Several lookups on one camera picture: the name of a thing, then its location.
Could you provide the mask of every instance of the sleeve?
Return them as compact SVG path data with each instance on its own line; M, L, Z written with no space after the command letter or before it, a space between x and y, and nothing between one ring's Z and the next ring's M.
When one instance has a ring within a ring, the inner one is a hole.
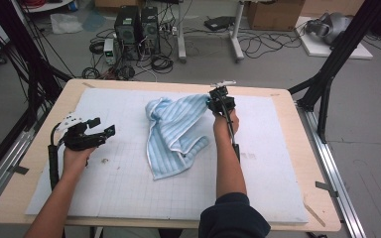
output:
M219 197L200 215L199 238L266 237L271 226L240 192Z

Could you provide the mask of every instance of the forearm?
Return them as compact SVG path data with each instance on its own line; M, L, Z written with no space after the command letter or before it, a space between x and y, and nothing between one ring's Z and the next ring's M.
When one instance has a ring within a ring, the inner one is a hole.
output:
M61 178L25 237L62 237L76 183L77 178Z
M215 135L217 147L216 197L230 192L247 194L246 184L237 156L231 145L228 132Z

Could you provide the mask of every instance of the white towel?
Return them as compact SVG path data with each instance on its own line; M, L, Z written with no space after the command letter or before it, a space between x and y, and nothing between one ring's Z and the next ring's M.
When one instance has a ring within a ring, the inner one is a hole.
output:
M206 111L208 95L197 94L172 101L150 101L145 110L150 120L147 157L154 179L177 175L191 167L208 139L195 135L191 126Z

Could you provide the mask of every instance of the box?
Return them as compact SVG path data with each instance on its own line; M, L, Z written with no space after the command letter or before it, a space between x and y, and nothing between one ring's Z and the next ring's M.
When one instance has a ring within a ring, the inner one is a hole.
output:
M142 4L142 0L94 0L94 4L98 8L110 9L116 8L118 9L120 6L128 5L128 6L140 6Z
M305 0L251 3L247 19L253 30L293 31Z
M325 12L355 16L363 2L364 0L306 0L301 16L320 17Z

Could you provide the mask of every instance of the striped cloth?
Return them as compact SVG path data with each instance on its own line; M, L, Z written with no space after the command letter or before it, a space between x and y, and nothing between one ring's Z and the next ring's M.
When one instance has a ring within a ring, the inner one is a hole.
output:
M177 175L191 167L195 155L208 145L191 126L206 111L208 95L196 94L172 101L150 101L145 110L150 120L147 157L154 179Z

